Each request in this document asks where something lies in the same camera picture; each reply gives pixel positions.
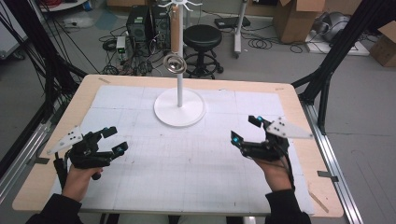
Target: black frame post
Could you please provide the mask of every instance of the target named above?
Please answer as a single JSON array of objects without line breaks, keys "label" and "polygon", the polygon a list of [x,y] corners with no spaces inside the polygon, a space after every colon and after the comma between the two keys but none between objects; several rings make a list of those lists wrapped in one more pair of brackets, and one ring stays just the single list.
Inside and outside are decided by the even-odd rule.
[{"label": "black frame post", "polygon": [[308,83],[304,92],[299,94],[300,100],[308,105],[313,105],[320,93],[318,126],[322,134],[326,134],[326,109],[332,75],[386,1],[362,0],[320,67],[314,73],[291,83],[294,88]]}]

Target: electronic device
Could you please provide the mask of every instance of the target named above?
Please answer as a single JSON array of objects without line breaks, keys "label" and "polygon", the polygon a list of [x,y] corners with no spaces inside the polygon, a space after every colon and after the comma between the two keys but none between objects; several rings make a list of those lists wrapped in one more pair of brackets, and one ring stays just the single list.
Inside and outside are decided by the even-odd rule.
[{"label": "electronic device", "polygon": [[[111,151],[98,152],[98,142],[100,139],[108,138],[117,133],[116,127],[104,128],[98,132],[89,132],[85,135],[81,133],[79,126],[72,129],[65,135],[52,149],[47,151],[48,155],[55,153],[56,160],[53,162],[61,187],[64,187],[67,178],[67,161],[73,163],[78,169],[89,169],[95,167],[109,166],[117,157],[122,156],[128,149],[128,144],[123,142],[113,148]],[[71,147],[64,154],[64,159],[59,158],[58,152],[66,147]],[[97,180],[100,174],[95,174],[92,179]]]},{"label": "electronic device", "polygon": [[311,30],[317,35],[321,35],[324,40],[333,43],[336,38],[343,32],[349,22],[349,17],[341,12],[324,12],[315,19]]},{"label": "electronic device", "polygon": [[131,43],[148,42],[153,37],[148,6],[132,6],[126,22]]},{"label": "electronic device", "polygon": [[[239,17],[215,19],[215,24],[219,29],[234,28],[238,26]],[[242,26],[249,26],[250,21],[244,17],[242,19]]]},{"label": "electronic device", "polygon": [[117,54],[119,56],[119,60],[121,62],[125,62],[128,60],[128,50],[126,48],[126,37],[125,36],[117,37],[116,50],[117,50]]},{"label": "electronic device", "polygon": [[165,7],[152,6],[151,17],[154,28],[154,38],[158,49],[170,49],[171,30],[170,18]]},{"label": "electronic device", "polygon": [[289,158],[288,137],[293,138],[312,138],[313,134],[308,133],[298,126],[289,123],[285,119],[279,118],[270,122],[262,117],[248,116],[248,122],[265,131],[265,140],[260,143],[246,142],[243,137],[231,131],[231,144],[239,148],[242,156],[250,159],[265,161],[279,161],[286,159],[287,164],[283,164],[288,172],[291,186],[294,187],[294,178]]}]

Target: cardboard box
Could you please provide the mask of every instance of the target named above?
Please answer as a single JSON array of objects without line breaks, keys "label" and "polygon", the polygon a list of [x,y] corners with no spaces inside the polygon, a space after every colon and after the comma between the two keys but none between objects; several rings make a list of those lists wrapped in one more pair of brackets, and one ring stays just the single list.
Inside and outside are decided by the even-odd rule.
[{"label": "cardboard box", "polygon": [[273,25],[279,40],[285,44],[305,42],[325,0],[279,0]]},{"label": "cardboard box", "polygon": [[130,12],[131,6],[149,6],[150,0],[106,0],[110,10],[115,12]]},{"label": "cardboard box", "polygon": [[361,4],[361,0],[328,0],[324,5],[324,11],[341,12],[344,15],[351,16],[355,13],[356,8]]},{"label": "cardboard box", "polygon": [[370,54],[384,67],[396,67],[396,21],[378,29],[382,36],[371,47]]},{"label": "cardboard box", "polygon": [[274,6],[253,4],[253,0],[248,0],[245,14],[250,16],[273,17],[275,14],[275,8],[276,7]]},{"label": "cardboard box", "polygon": [[149,0],[107,0],[109,7],[131,7],[148,5]]}]

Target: robotic hand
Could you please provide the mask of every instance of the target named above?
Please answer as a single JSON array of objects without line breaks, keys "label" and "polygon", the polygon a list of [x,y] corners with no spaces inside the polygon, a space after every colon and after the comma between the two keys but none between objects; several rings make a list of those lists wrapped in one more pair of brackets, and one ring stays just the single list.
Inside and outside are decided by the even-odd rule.
[{"label": "robotic hand", "polygon": [[[128,149],[128,144],[123,142],[113,148],[111,151],[98,152],[98,142],[102,137],[108,138],[109,136],[117,133],[116,127],[104,128],[96,133],[89,132],[83,135],[79,127],[75,127],[70,131],[58,144],[47,151],[47,154],[55,153],[56,160],[54,161],[55,169],[57,170],[58,176],[61,181],[61,185],[64,186],[65,178],[67,177],[67,159],[78,169],[89,169],[94,167],[105,167],[109,166],[110,163],[117,157],[122,156]],[[58,151],[65,147],[71,147],[64,154],[63,159],[59,159]],[[97,180],[101,177],[100,174],[95,174],[92,179]]]},{"label": "robotic hand", "polygon": [[[262,117],[254,118],[249,116],[248,121],[257,127],[263,127],[266,131],[271,123]],[[287,138],[276,136],[266,132],[265,141],[260,143],[245,142],[244,138],[231,131],[231,143],[241,150],[242,156],[251,159],[261,159],[265,161],[277,161],[287,155],[289,141]]]},{"label": "robotic hand", "polygon": [[260,143],[245,142],[243,137],[231,131],[231,143],[238,147],[242,156],[246,158],[264,161],[279,161],[282,157],[285,157],[288,165],[283,165],[285,169],[287,169],[292,188],[295,189],[288,152],[288,137],[312,138],[312,133],[307,133],[305,130],[282,118],[270,122],[262,117],[255,118],[254,116],[248,116],[248,121],[259,128],[261,126],[263,127],[265,131],[265,140]]}]

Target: metal ring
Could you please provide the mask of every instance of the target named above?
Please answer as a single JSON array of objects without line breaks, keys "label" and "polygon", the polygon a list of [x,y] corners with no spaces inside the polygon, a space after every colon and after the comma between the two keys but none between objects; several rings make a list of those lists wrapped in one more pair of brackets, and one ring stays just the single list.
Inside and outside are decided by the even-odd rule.
[{"label": "metal ring", "polygon": [[163,65],[173,74],[182,74],[187,70],[184,59],[176,54],[168,54],[163,58]]}]

